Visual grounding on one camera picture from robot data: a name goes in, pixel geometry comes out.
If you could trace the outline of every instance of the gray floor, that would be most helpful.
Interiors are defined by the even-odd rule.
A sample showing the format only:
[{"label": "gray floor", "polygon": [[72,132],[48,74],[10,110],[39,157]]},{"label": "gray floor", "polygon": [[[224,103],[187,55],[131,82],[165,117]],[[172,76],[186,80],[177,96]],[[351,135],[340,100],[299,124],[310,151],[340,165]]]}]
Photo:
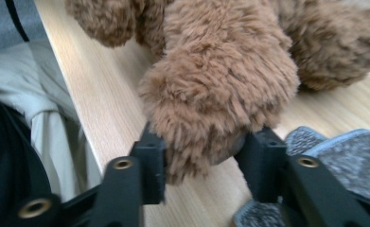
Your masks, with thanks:
[{"label": "gray floor", "polygon": [[[14,3],[28,38],[45,39],[45,30],[33,0],[14,0]],[[0,49],[22,42],[23,39],[14,27],[5,1],[0,1]]]}]

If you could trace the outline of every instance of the wooden table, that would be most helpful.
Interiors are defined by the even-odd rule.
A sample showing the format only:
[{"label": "wooden table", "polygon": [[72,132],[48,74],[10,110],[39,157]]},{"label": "wooden table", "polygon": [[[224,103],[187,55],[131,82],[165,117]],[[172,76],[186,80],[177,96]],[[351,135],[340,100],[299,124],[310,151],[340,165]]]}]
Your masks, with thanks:
[{"label": "wooden table", "polygon": [[[109,49],[90,40],[66,15],[62,0],[36,0],[36,5],[102,171],[111,159],[127,155],[143,130],[136,86],[153,56],[133,41]],[[299,95],[275,131],[284,137],[302,125],[328,137],[370,130],[370,76],[349,88]],[[147,226],[230,226],[251,196],[233,159],[212,167],[206,179],[168,186],[166,195],[167,204],[146,207]]]}]

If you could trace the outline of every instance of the fluffy brown fur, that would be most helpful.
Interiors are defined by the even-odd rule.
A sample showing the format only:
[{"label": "fluffy brown fur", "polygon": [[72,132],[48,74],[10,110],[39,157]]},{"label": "fluffy brown fur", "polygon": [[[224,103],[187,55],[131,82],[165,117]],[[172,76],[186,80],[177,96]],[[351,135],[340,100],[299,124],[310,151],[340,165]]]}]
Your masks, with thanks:
[{"label": "fluffy brown fur", "polygon": [[370,71],[370,9],[338,0],[65,1],[90,37],[117,46],[135,33],[161,58],[140,96],[167,142],[170,183],[205,174],[242,134],[273,127],[296,71],[315,90]]}]

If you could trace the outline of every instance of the black cable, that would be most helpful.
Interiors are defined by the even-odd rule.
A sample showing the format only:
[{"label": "black cable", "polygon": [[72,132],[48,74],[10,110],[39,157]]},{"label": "black cable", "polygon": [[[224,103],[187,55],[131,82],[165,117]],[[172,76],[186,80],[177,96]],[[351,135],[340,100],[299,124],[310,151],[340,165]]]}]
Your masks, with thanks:
[{"label": "black cable", "polygon": [[16,7],[14,6],[13,0],[5,0],[7,3],[8,11],[11,17],[11,20],[14,23],[14,26],[16,27],[17,31],[19,32],[20,36],[25,42],[28,42],[28,36],[25,33],[25,30],[23,29],[22,23],[20,23],[19,15],[17,14]]}]

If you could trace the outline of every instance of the teddy bear leg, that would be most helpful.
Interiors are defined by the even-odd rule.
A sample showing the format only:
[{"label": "teddy bear leg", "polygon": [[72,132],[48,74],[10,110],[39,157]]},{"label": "teddy bear leg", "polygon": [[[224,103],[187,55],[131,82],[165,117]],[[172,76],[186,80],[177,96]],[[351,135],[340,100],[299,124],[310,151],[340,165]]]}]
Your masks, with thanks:
[{"label": "teddy bear leg", "polygon": [[370,72],[370,9],[321,3],[307,8],[287,33],[298,75],[309,89],[347,86]]}]

